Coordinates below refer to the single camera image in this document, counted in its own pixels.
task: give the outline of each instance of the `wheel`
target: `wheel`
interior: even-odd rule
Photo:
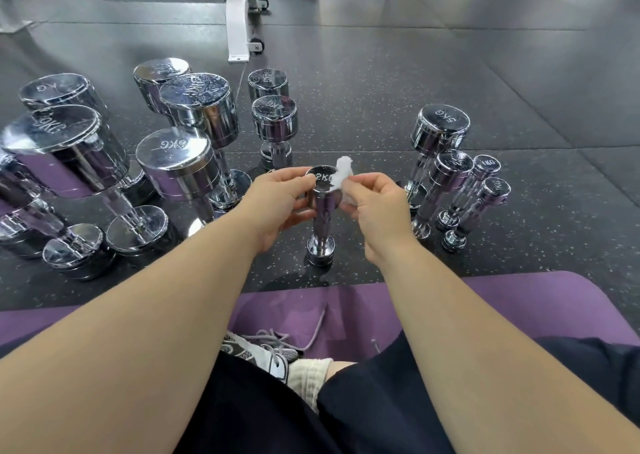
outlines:
[[[260,54],[264,51],[264,41],[262,41],[260,38],[251,38],[251,41],[249,43],[249,51],[251,51],[252,53]]]
[[[269,9],[269,0],[258,0],[258,7],[260,11],[267,11]]]

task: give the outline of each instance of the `forearm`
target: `forearm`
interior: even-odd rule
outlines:
[[[631,422],[439,260],[417,243],[393,255],[382,272],[456,452],[636,452]]]
[[[257,249],[233,215],[0,361],[1,452],[172,452]]]

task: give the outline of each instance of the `right hand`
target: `right hand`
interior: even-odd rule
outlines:
[[[358,221],[367,260],[381,267],[398,247],[417,244],[406,192],[389,176],[379,172],[350,176],[342,182],[342,191],[357,203],[343,201],[340,208]]]

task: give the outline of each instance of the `black pants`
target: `black pants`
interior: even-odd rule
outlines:
[[[0,355],[28,338],[0,350]],[[599,339],[537,340],[636,425],[640,348]],[[404,334],[350,366],[318,396],[320,415],[251,363],[220,353],[176,454],[453,454]]]

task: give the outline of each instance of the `white sneaker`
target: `white sneaker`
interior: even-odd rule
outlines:
[[[283,354],[269,345],[253,345],[243,337],[227,331],[220,351],[247,360],[282,383],[287,383],[289,363]]]

